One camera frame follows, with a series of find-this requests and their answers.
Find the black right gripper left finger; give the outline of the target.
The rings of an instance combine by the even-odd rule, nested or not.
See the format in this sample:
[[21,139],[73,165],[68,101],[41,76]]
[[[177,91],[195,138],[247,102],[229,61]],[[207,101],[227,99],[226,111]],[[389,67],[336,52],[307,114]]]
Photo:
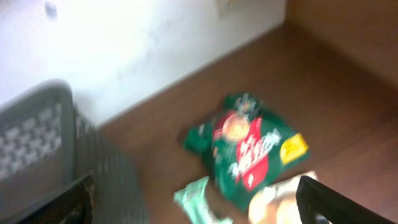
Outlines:
[[86,175],[2,219],[1,224],[91,224],[94,209],[95,182]]

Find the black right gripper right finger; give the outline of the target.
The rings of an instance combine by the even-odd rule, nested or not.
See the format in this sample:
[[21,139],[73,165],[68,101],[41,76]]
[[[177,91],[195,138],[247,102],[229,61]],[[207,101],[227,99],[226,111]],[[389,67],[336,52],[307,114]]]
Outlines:
[[307,175],[300,178],[295,198],[303,224],[394,224]]

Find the beige snack bag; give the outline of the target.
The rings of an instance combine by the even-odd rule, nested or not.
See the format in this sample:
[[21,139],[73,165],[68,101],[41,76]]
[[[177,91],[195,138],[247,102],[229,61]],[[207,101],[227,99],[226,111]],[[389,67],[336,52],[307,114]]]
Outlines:
[[250,201],[250,224],[301,224],[296,192],[300,178],[308,176],[318,180],[314,170],[296,175],[258,191]]

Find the green Nescafe coffee bag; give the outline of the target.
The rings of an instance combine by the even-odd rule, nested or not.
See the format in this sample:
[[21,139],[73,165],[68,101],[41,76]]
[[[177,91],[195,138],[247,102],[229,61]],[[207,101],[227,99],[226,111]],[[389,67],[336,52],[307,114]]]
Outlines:
[[224,198],[241,210],[309,157],[302,134],[247,92],[227,95],[221,112],[191,127],[183,145],[201,157]]

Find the teal wet wipes pack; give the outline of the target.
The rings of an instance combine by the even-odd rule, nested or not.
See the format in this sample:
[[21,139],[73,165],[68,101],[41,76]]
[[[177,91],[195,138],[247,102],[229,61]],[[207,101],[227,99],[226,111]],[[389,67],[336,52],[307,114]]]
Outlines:
[[233,219],[219,219],[210,210],[206,199],[206,187],[209,177],[203,177],[189,183],[182,190],[174,193],[174,202],[185,212],[192,224],[233,224]]

